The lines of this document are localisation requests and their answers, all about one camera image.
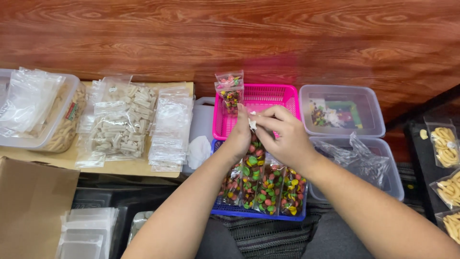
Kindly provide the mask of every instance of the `blue plastic basket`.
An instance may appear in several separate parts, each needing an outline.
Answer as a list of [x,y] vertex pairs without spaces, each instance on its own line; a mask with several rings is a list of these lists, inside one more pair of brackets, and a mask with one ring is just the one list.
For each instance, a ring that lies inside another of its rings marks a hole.
[[[211,143],[211,155],[216,152],[216,150],[222,145],[224,141],[222,140],[213,140]],[[302,214],[299,216],[272,216],[260,213],[256,210],[247,210],[243,207],[239,206],[229,206],[229,205],[219,205],[217,204],[217,200],[214,203],[213,209],[211,210],[211,214],[216,215],[225,215],[225,216],[238,216],[238,217],[247,217],[247,218],[265,218],[265,219],[279,219],[279,220],[289,220],[289,221],[302,221],[306,216],[306,202],[307,202],[307,189],[308,184],[305,186],[305,193],[304,193],[304,202],[302,205]]]

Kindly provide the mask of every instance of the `dark pants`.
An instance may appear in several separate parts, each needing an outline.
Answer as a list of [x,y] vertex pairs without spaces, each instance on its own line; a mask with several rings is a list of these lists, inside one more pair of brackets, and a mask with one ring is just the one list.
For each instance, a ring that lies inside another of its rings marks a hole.
[[[313,240],[301,259],[373,259],[373,256],[336,212],[321,217]],[[244,259],[230,231],[209,219],[195,259]]]

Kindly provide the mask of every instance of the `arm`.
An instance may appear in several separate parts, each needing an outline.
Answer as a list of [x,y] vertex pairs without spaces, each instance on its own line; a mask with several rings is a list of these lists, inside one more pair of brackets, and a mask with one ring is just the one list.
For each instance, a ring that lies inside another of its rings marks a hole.
[[227,141],[153,213],[126,248],[122,259],[193,259],[222,179],[246,153],[251,140],[247,111]]
[[267,151],[318,187],[375,258],[460,258],[460,246],[427,219],[316,152],[287,109],[259,115],[252,119],[280,136],[256,130]]

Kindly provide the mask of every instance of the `bag of colorful snacks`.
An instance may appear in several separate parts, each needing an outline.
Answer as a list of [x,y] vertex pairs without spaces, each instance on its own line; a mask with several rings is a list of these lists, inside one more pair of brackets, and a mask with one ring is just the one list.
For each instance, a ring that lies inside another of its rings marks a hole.
[[234,165],[223,179],[222,187],[219,192],[219,196],[221,196],[220,204],[234,206],[239,204],[241,192],[241,163],[242,160]]
[[251,131],[251,144],[241,164],[243,175],[241,206],[245,209],[253,207],[257,183],[264,172],[265,153],[264,146],[256,134]]
[[238,115],[238,103],[243,103],[243,70],[216,74],[216,92],[224,99],[223,111],[231,117]]
[[281,196],[280,213],[285,216],[295,216],[302,212],[307,180],[294,169],[287,168]]
[[286,166],[274,158],[268,158],[264,165],[264,176],[259,179],[253,209],[261,213],[278,215]]

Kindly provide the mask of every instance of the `hand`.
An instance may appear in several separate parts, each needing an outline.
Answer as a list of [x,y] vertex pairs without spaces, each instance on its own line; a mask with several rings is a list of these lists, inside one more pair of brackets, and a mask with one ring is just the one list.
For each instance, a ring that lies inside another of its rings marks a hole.
[[243,104],[238,104],[238,121],[233,127],[227,140],[219,148],[225,149],[227,154],[231,154],[232,163],[238,163],[249,149],[251,143],[251,130],[247,117],[247,109]]
[[[258,125],[257,137],[267,151],[281,163],[296,171],[305,171],[321,157],[310,143],[304,124],[285,107],[272,106],[250,116]],[[262,127],[275,131],[279,137],[274,140]]]

